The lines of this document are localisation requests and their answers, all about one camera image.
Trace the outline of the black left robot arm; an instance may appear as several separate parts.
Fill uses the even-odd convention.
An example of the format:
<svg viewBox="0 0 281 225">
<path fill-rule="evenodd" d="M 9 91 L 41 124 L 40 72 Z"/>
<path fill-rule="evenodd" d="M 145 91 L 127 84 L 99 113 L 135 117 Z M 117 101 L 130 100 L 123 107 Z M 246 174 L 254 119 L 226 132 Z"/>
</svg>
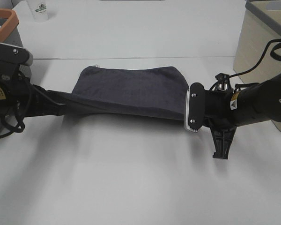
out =
<svg viewBox="0 0 281 225">
<path fill-rule="evenodd" d="M 22 133 L 25 118 L 67 113 L 67 104 L 57 93 L 31 84 L 22 72 L 18 76 L 15 83 L 0 81 L 0 125 L 7 130 L 0 139 Z"/>
</svg>

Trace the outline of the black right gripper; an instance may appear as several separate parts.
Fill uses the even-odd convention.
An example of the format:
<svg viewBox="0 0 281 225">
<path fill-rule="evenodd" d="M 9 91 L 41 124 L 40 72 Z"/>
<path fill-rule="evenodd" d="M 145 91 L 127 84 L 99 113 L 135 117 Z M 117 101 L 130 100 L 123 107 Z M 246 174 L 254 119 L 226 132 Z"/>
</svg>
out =
<svg viewBox="0 0 281 225">
<path fill-rule="evenodd" d="M 233 89 L 229 75 L 219 73 L 216 82 L 205 90 L 203 125 L 210 128 L 215 152 L 213 158 L 228 159 L 237 127 L 229 121 L 230 100 Z"/>
</svg>

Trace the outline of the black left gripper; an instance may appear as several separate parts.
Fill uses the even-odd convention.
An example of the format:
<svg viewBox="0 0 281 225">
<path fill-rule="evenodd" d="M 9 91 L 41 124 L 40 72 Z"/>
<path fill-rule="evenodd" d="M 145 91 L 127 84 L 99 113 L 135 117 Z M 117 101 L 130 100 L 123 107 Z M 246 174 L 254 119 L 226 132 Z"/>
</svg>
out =
<svg viewBox="0 0 281 225">
<path fill-rule="evenodd" d="M 54 115 L 66 113 L 67 105 L 57 91 L 45 90 L 32 85 L 21 84 L 18 87 L 19 114 L 27 117 Z"/>
</svg>

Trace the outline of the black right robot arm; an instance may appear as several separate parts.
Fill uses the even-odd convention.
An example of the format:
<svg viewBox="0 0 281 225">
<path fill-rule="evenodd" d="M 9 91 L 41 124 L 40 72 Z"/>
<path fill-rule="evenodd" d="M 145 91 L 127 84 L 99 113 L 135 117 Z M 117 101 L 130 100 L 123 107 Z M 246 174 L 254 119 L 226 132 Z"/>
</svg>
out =
<svg viewBox="0 0 281 225">
<path fill-rule="evenodd" d="M 214 158 L 228 159 L 237 127 L 281 122 L 281 73 L 243 90 L 205 92 L 204 125 L 211 129 Z"/>
</svg>

